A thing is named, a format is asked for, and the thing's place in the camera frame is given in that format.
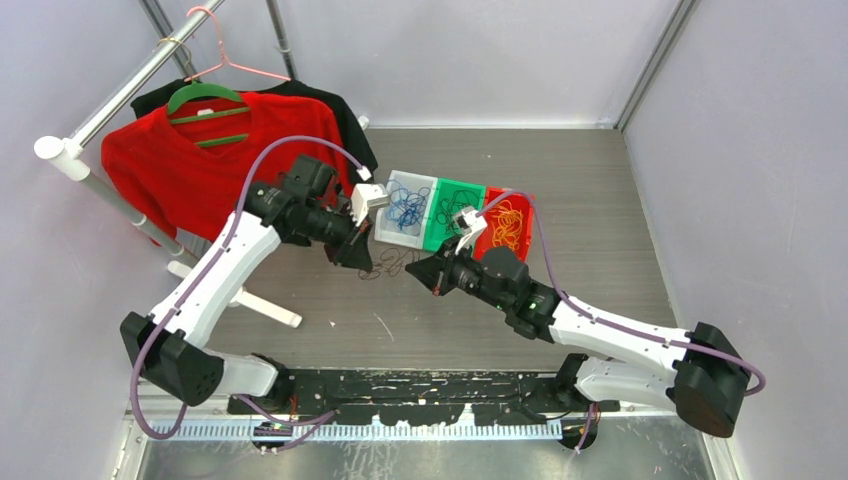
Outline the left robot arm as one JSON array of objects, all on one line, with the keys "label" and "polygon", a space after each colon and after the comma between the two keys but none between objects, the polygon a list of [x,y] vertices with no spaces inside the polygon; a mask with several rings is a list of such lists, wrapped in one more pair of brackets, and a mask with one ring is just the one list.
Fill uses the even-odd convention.
[{"label": "left robot arm", "polygon": [[129,313],[120,333],[136,374],[188,406],[214,394],[249,395],[269,413],[292,397],[286,367],[259,354],[235,356],[207,349],[212,331],[259,264],[283,243],[323,244],[330,263],[373,267],[369,212],[388,202],[386,188],[362,183],[347,207],[324,203],[336,172],[308,157],[296,159],[277,184],[253,182],[210,250],[149,314]]}]

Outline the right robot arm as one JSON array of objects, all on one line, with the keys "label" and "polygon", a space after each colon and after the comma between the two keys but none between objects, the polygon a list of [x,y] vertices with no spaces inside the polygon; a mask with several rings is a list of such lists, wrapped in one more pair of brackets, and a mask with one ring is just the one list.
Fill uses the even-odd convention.
[{"label": "right robot arm", "polygon": [[458,289],[501,311],[530,340],[578,347],[555,384],[567,410],[624,401],[672,411],[689,426],[729,438],[755,372],[718,327],[661,327],[613,314],[531,277],[509,248],[481,259],[447,246],[406,265],[435,296]]}]

